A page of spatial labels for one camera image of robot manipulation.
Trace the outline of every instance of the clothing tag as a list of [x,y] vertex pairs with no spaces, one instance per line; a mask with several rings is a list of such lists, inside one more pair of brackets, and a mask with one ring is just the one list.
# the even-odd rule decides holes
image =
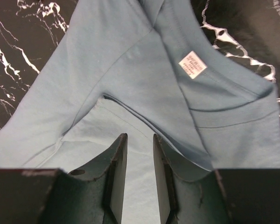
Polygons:
[[185,56],[185,58],[179,62],[179,65],[192,79],[196,78],[207,68],[194,51],[191,51],[187,56]]

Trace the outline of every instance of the garment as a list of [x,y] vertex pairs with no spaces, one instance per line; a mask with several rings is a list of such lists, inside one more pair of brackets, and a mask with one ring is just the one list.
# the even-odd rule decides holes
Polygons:
[[[193,80],[178,65],[191,51],[208,66]],[[217,53],[187,0],[79,0],[0,131],[0,167],[69,172],[127,133],[122,223],[158,223],[154,132],[207,170],[280,168],[278,110],[274,84]]]

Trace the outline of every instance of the marble countertop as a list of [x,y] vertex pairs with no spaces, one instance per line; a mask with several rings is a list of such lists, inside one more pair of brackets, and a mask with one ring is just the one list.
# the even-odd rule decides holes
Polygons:
[[[0,129],[69,27],[78,0],[0,0]],[[191,0],[215,49],[276,82],[280,104],[280,0]]]

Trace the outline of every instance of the white label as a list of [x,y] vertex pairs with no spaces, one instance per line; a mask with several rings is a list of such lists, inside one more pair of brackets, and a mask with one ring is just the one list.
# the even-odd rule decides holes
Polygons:
[[194,51],[191,51],[179,65],[185,70],[190,78],[196,78],[207,67]]

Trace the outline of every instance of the sleeve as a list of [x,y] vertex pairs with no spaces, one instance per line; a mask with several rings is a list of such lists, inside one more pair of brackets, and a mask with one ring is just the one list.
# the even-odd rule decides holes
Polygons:
[[67,33],[0,131],[0,167],[37,167],[54,153],[81,108],[95,105],[103,75],[149,32],[139,14],[125,0],[79,0]]

